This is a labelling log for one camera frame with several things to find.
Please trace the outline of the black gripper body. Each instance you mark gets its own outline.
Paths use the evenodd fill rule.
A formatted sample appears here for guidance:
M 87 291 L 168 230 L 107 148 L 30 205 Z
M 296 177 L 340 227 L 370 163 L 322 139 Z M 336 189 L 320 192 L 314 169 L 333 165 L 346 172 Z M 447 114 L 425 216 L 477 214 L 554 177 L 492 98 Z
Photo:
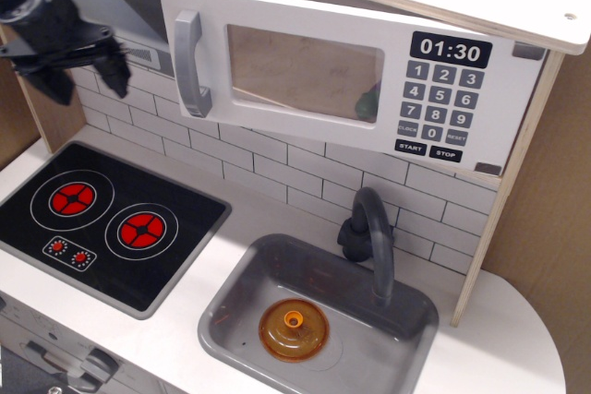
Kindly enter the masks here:
M 91 65 L 91 46 L 112 30 L 81 18 L 73 0 L 1 0 L 1 24 L 17 38 L 1 46 L 15 65 Z

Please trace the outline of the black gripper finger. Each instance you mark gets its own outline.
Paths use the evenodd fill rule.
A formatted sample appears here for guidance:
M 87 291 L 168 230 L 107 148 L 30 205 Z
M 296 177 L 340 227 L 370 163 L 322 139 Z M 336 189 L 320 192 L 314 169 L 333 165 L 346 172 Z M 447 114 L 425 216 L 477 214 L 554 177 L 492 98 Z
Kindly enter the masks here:
M 118 41 L 94 42 L 91 53 L 91 65 L 98 71 L 103 82 L 120 99 L 124 99 L 131 72 L 122 45 Z
M 35 89 L 52 101 L 69 106 L 72 102 L 74 83 L 66 71 L 69 65 L 16 65 L 16 71 Z

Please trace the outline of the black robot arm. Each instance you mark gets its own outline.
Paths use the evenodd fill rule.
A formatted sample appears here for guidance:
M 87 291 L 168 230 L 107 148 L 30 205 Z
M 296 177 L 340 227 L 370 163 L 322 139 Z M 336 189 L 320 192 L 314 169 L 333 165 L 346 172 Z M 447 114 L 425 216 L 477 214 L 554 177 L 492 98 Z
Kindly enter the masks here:
M 70 68 L 93 66 L 119 98 L 131 73 L 113 30 L 80 16 L 73 0 L 1 0 L 1 24 L 17 38 L 1 46 L 18 75 L 54 102 L 68 106 L 74 83 Z

